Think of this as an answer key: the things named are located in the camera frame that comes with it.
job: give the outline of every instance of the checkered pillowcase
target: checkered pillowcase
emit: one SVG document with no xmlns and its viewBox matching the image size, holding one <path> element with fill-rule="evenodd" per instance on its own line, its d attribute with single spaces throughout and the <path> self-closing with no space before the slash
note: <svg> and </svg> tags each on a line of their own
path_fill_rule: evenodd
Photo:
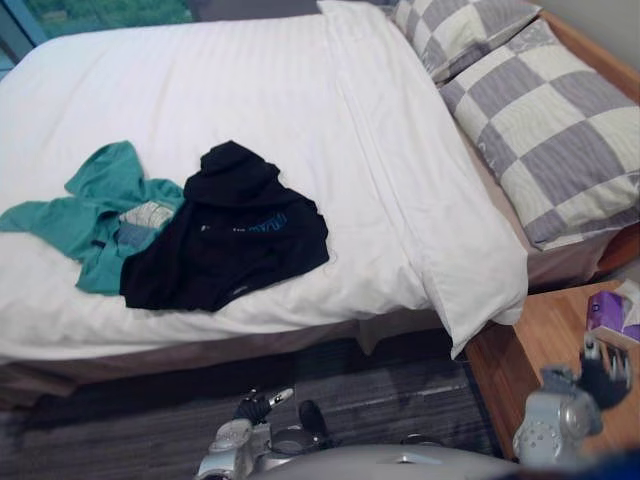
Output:
<svg viewBox="0 0 640 480">
<path fill-rule="evenodd" d="M 544 20 L 440 93 L 533 245 L 574 243 L 640 218 L 640 109 Z"/>
<path fill-rule="evenodd" d="M 462 72 L 540 11 L 522 0 L 400 0 L 391 18 L 434 82 Z"/>
</svg>

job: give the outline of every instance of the bed frame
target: bed frame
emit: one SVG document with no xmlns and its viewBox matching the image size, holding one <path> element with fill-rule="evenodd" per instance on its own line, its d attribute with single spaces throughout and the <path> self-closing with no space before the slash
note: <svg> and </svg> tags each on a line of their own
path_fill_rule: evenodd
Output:
<svg viewBox="0 0 640 480">
<path fill-rule="evenodd" d="M 634 102 L 640 103 L 638 72 L 558 17 L 546 12 L 540 16 L 549 22 L 555 34 L 569 50 L 596 69 Z M 610 272 L 639 255 L 640 224 L 636 224 L 622 230 L 609 243 L 598 264 L 596 275 Z M 370 351 L 381 338 L 441 325 L 435 314 L 432 315 L 435 318 L 430 318 L 429 315 L 429 312 L 408 312 L 404 316 L 389 314 L 364 322 L 354 320 L 296 332 L 248 335 L 217 342 L 197 342 L 129 355 L 2 365 L 0 366 L 0 409 L 32 406 L 43 394 L 66 396 L 82 384 L 210 366 L 228 362 L 234 358 L 246 359 L 246 352 L 251 352 L 251 356 L 258 357 L 299 350 L 314 343 L 345 337 L 357 338 L 363 349 Z"/>
</svg>

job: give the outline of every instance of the window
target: window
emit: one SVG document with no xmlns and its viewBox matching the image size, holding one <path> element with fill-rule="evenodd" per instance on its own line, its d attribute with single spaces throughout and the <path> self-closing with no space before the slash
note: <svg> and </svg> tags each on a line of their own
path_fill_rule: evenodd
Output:
<svg viewBox="0 0 640 480">
<path fill-rule="evenodd" d="M 48 38 L 191 22 L 185 0 L 22 0 Z"/>
<path fill-rule="evenodd" d="M 7 53 L 0 48 L 0 80 L 9 73 L 9 70 L 11 70 L 13 66 L 13 60 L 11 60 Z"/>
</svg>

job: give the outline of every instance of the wooden headboard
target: wooden headboard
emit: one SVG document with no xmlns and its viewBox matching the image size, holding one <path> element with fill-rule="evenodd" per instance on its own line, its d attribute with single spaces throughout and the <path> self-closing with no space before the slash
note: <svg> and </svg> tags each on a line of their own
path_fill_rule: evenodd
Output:
<svg viewBox="0 0 640 480">
<path fill-rule="evenodd" d="M 596 45 L 555 15 L 543 11 L 540 17 L 551 26 L 558 39 L 600 75 L 640 104 L 640 73 Z M 616 235 L 598 262 L 597 276 L 611 272 L 640 256 L 640 224 L 631 225 Z"/>
<path fill-rule="evenodd" d="M 549 23 L 553 33 L 576 57 L 597 70 L 600 75 L 618 87 L 631 100 L 640 103 L 640 73 L 555 15 L 543 10 L 540 17 Z"/>
</svg>

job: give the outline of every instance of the teal shirt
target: teal shirt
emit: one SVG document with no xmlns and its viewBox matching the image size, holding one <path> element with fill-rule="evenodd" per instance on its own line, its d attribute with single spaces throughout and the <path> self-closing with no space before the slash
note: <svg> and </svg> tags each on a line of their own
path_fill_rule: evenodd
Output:
<svg viewBox="0 0 640 480">
<path fill-rule="evenodd" d="M 65 189 L 73 196 L 10 208 L 0 216 L 0 231 L 37 235 L 82 263 L 79 289 L 105 295 L 119 293 L 124 260 L 148 247 L 183 202 L 182 189 L 175 183 L 144 180 L 129 142 L 106 145 L 91 155 Z M 132 223 L 128 217 L 121 219 L 121 214 L 147 202 L 169 213 L 159 217 L 160 225 L 157 216 L 153 225 L 145 225 L 144 216 Z M 141 233 L 137 241 L 125 240 L 124 226 Z"/>
</svg>

